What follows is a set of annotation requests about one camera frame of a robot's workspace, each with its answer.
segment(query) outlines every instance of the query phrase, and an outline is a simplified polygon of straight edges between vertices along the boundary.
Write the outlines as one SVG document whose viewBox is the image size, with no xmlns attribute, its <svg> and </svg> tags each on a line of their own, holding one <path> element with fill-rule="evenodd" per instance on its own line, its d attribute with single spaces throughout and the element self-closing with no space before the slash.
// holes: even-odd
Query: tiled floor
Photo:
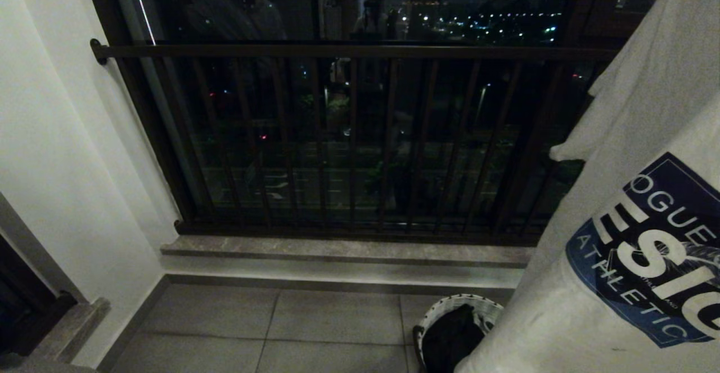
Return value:
<svg viewBox="0 0 720 373">
<path fill-rule="evenodd" d="M 173 284 L 113 373 L 415 373 L 410 332 L 439 298 Z"/>
</svg>

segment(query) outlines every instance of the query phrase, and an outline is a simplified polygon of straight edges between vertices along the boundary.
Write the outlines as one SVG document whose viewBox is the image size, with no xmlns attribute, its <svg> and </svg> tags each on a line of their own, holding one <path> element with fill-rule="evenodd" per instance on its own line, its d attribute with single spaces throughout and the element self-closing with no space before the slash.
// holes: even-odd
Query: white t-shirt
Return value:
<svg viewBox="0 0 720 373">
<path fill-rule="evenodd" d="M 591 94 L 551 151 L 586 167 L 457 373 L 720 371 L 720 0 L 656 1 Z"/>
<path fill-rule="evenodd" d="M 380 14 L 377 18 L 377 24 L 370 14 L 362 14 L 358 17 L 353 27 L 354 33 L 380 34 L 380 37 L 386 39 L 388 37 L 388 15 Z"/>
</svg>

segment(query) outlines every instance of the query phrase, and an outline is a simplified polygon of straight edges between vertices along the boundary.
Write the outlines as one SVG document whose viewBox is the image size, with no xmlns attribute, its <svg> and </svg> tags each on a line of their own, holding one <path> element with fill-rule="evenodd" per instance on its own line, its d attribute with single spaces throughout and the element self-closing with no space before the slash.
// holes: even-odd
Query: metal railing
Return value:
<svg viewBox="0 0 720 373">
<path fill-rule="evenodd" d="M 527 187 L 528 178 L 537 167 L 540 155 L 547 149 L 548 130 L 560 110 L 564 101 L 566 86 L 573 78 L 573 67 L 577 62 L 592 62 L 592 75 L 584 85 L 589 87 L 592 78 L 602 69 L 602 66 L 612 60 L 617 51 L 615 50 L 589 50 L 589 48 L 494 48 L 494 47 L 465 47 L 465 46 L 407 46 L 407 45 L 349 45 L 349 44 L 232 44 L 232 45 L 159 45 L 159 46 L 103 46 L 93 40 L 91 42 L 93 53 L 98 62 L 104 64 L 108 58 L 114 58 L 118 62 L 123 78 L 128 85 L 128 90 L 133 98 L 134 104 L 139 112 L 156 110 L 156 102 L 147 93 L 146 74 L 141 71 L 140 60 L 151 59 L 152 67 L 155 70 L 159 84 L 167 99 L 170 115 L 172 115 L 172 126 L 177 130 L 178 144 L 182 155 L 187 158 L 188 169 L 186 173 L 175 166 L 168 169 L 164 165 L 165 176 L 172 187 L 175 200 L 183 214 L 183 220 L 178 222 L 177 229 L 180 233 L 193 234 L 254 234 L 254 235 L 303 235 L 319 237 L 355 237 L 381 240 L 427 240 L 433 242 L 473 242 L 480 244 L 501 244 L 501 245 L 532 245 L 542 232 L 542 222 L 537 221 L 538 208 L 550 190 L 551 181 L 560 169 L 558 163 L 552 163 L 542 176 L 542 183 L 534 194 L 529 210 L 522 215 L 518 222 L 516 218 L 519 201 Z M 327 173 L 326 163 L 322 160 L 326 156 L 327 145 L 326 132 L 322 117 L 322 107 L 326 104 L 321 93 L 321 59 L 346 57 L 350 60 L 349 79 L 349 127 L 352 132 L 347 142 L 349 150 L 349 206 L 346 209 L 347 218 L 339 219 L 329 217 L 329 197 L 327 197 Z M 216 206 L 216 200 L 211 197 L 211 191 L 206 182 L 206 176 L 201 162 L 193 147 L 191 132 L 188 129 L 187 119 L 183 117 L 177 91 L 173 88 L 173 80 L 170 76 L 168 59 L 189 60 L 190 72 L 195 75 L 195 81 L 200 88 L 202 106 L 205 109 L 209 121 L 209 129 L 218 145 L 217 159 L 219 167 L 224 174 L 224 180 L 228 183 L 229 200 L 232 203 L 234 212 L 221 214 Z M 234 124 L 238 129 L 244 129 L 246 146 L 252 157 L 252 172 L 262 182 L 257 185 L 257 194 L 260 196 L 260 210 L 257 216 L 249 211 L 247 203 L 239 194 L 239 187 L 236 183 L 236 170 L 233 170 L 227 141 L 221 137 L 223 130 L 228 126 L 219 120 L 217 108 L 209 98 L 211 91 L 206 78 L 201 60 L 207 58 L 222 58 L 229 62 L 231 77 L 237 85 L 237 101 L 239 107 L 239 120 Z M 270 205 L 270 193 L 263 183 L 263 175 L 267 168 L 262 163 L 262 148 L 259 147 L 255 138 L 254 127 L 257 126 L 257 119 L 252 115 L 249 99 L 244 89 L 244 71 L 246 67 L 242 60 L 248 58 L 269 59 L 270 79 L 272 89 L 276 96 L 275 111 L 277 113 L 277 126 L 280 130 L 283 165 L 285 166 L 286 180 L 290 201 L 291 217 L 274 217 Z M 280 68 L 286 60 L 292 58 L 303 58 L 309 60 L 309 82 L 311 83 L 310 94 L 312 96 L 312 130 L 314 138 L 314 149 L 317 152 L 317 189 L 319 201 L 319 219 L 308 219 L 301 215 L 296 197 L 296 169 L 293 166 L 293 145 L 298 144 L 291 135 L 290 119 L 288 119 L 289 99 L 286 97 L 286 83 L 284 84 L 283 74 Z M 388 88 L 385 91 L 385 120 L 382 122 L 383 132 L 381 138 L 381 169 L 380 169 L 380 192 L 377 196 L 375 217 L 358 219 L 357 216 L 357 155 L 358 155 L 358 62 L 363 59 L 376 59 L 386 62 L 386 83 Z M 422 60 L 429 63 L 426 83 L 418 86 L 424 88 L 424 101 L 418 106 L 418 118 L 416 122 L 417 138 L 412 142 L 412 155 L 409 156 L 409 204 L 401 214 L 404 218 L 399 221 L 398 217 L 388 218 L 386 198 L 390 195 L 391 186 L 391 159 L 394 155 L 393 147 L 393 117 L 398 101 L 398 68 L 402 60 Z M 457 126 L 452 130 L 452 136 L 448 144 L 452 146 L 447 163 L 443 162 L 440 172 L 442 182 L 440 183 L 437 204 L 432 213 L 432 220 L 428 221 L 427 215 L 422 222 L 417 220 L 419 215 L 419 191 L 424 182 L 424 162 L 427 159 L 430 117 L 435 99 L 435 88 L 440 72 L 440 63 L 448 60 L 457 62 L 470 62 L 465 93 L 463 93 L 458 112 Z M 483 143 L 483 160 L 479 163 L 479 169 L 473 172 L 465 171 L 463 177 L 471 175 L 475 177 L 475 188 L 472 191 L 467 211 L 462 220 L 452 217 L 453 221 L 448 222 L 447 207 L 451 200 L 451 187 L 456 180 L 458 171 L 458 158 L 461 156 L 463 144 L 471 137 L 473 130 L 468 130 L 468 122 L 471 108 L 475 107 L 478 98 L 478 79 L 483 62 L 502 61 L 509 65 L 509 79 L 507 89 L 501 99 L 494 122 L 489 132 L 486 133 L 487 143 Z M 506 129 L 507 118 L 512 112 L 512 102 L 519 88 L 522 73 L 528 63 L 542 62 L 540 67 L 542 76 L 547 81 L 543 82 L 542 95 L 538 96 L 533 107 L 532 121 L 522 127 L 521 136 L 517 138 L 512 147 L 512 154 L 509 163 L 502 171 L 501 186 L 493 199 L 492 210 L 484 215 L 484 222 L 475 222 L 478 215 L 478 207 L 483 195 L 483 186 L 488 182 L 493 158 L 496 157 L 499 143 L 501 142 L 503 130 Z M 576 119 L 587 107 L 586 104 L 579 105 L 577 113 L 573 114 Z M 148 124 L 144 122 L 148 135 L 157 135 L 159 124 Z M 563 134 L 569 131 L 565 127 Z M 169 145 L 157 152 L 160 155 L 176 155 L 170 151 Z M 162 160 L 161 163 L 177 163 L 175 160 Z M 187 173 L 198 184 L 197 200 L 193 199 L 190 193 L 191 182 L 188 182 Z M 208 209 L 207 214 L 200 211 L 200 207 Z"/>
</svg>

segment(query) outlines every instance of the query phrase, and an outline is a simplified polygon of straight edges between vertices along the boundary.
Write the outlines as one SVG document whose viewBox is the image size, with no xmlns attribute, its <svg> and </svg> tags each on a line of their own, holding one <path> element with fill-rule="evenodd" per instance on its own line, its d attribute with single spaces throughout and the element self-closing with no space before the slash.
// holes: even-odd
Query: white basket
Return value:
<svg viewBox="0 0 720 373">
<path fill-rule="evenodd" d="M 475 323 L 478 324 L 483 334 L 486 335 L 493 329 L 497 317 L 499 317 L 502 312 L 502 306 L 500 304 L 486 299 L 483 296 L 476 296 L 475 294 L 454 294 L 433 304 L 425 314 L 425 317 L 412 330 L 415 352 L 423 371 L 425 371 L 425 360 L 422 357 L 422 338 L 425 336 L 425 332 L 427 332 L 429 327 L 435 324 L 435 321 L 439 320 L 440 317 L 465 304 L 473 307 L 472 313 L 473 316 L 475 316 Z"/>
</svg>

